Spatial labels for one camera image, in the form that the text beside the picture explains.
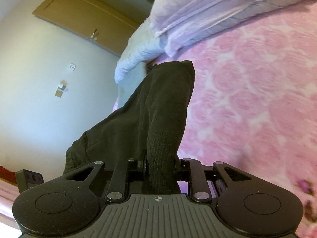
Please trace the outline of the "black trousers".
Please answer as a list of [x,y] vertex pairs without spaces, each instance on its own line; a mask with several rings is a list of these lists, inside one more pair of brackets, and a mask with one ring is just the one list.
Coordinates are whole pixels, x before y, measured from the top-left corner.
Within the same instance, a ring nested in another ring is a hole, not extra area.
[[183,138],[187,107],[195,84],[192,61],[157,65],[123,107],[85,131],[66,151],[64,174],[94,161],[113,169],[146,152],[143,191],[179,194],[173,178],[175,158]]

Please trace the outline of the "white wall plug adapter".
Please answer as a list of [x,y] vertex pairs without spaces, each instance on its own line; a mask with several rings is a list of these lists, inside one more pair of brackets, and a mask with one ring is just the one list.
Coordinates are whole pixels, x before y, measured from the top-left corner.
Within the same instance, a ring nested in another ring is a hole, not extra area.
[[58,90],[64,91],[67,87],[67,83],[66,82],[60,82],[59,85],[57,86]]

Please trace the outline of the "white wall socket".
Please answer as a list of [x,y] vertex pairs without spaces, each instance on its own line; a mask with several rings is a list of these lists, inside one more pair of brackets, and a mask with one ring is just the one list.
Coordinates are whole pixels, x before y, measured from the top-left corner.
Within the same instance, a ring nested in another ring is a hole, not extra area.
[[76,65],[73,64],[73,63],[70,63],[69,66],[68,66],[68,70],[69,71],[74,71],[76,69]]

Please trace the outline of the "folded dark navy garment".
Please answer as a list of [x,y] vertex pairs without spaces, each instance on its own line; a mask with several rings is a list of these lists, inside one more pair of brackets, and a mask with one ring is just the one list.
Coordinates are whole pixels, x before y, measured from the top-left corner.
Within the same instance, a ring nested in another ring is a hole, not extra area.
[[150,71],[152,71],[158,64],[149,64],[146,66],[146,74],[148,74]]

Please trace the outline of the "lower pink pillow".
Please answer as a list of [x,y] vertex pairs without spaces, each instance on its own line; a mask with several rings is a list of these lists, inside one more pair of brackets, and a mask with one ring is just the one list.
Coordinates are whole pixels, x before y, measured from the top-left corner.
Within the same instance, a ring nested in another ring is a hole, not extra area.
[[167,31],[164,51],[177,51],[209,36],[225,31],[259,14],[288,7],[303,0],[224,0]]

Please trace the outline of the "grey striped duvet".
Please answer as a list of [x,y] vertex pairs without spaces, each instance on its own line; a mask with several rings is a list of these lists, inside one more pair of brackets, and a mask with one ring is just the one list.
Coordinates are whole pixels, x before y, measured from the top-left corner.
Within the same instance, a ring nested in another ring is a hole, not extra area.
[[118,103],[123,105],[147,75],[146,65],[164,53],[167,35],[155,36],[146,19],[132,34],[115,69]]

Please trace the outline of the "wooden door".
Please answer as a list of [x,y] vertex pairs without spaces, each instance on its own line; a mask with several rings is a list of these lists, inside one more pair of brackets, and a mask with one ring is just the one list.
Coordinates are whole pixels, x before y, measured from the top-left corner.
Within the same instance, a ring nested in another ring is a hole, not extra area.
[[121,55],[154,0],[44,0],[33,14]]

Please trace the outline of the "pink floral bedspread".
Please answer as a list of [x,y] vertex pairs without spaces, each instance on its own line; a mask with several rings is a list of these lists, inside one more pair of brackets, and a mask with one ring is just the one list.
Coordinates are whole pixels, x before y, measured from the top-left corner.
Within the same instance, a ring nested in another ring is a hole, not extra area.
[[181,49],[195,88],[178,150],[296,194],[299,237],[316,237],[316,0],[262,14]]

